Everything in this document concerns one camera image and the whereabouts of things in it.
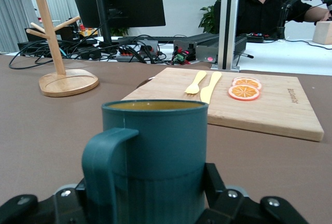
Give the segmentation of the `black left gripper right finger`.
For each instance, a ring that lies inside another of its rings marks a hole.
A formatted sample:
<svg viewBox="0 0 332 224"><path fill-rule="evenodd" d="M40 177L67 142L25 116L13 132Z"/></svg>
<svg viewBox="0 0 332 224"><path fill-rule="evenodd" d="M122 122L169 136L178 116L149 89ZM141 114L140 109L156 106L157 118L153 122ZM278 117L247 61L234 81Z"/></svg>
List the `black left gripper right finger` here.
<svg viewBox="0 0 332 224"><path fill-rule="evenodd" d="M206 163L203 173L208 208L203 223L308 223L285 199L263 197L255 202L240 188L226 187L214 163Z"/></svg>

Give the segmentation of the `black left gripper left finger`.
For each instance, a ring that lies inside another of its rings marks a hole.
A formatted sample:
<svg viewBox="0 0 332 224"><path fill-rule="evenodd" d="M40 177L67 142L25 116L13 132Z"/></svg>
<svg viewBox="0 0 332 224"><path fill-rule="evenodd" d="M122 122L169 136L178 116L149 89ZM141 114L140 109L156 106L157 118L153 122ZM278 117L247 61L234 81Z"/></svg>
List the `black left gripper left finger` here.
<svg viewBox="0 0 332 224"><path fill-rule="evenodd" d="M1 205L1 223L87 223L85 181L65 185L49 198L22 194Z"/></svg>

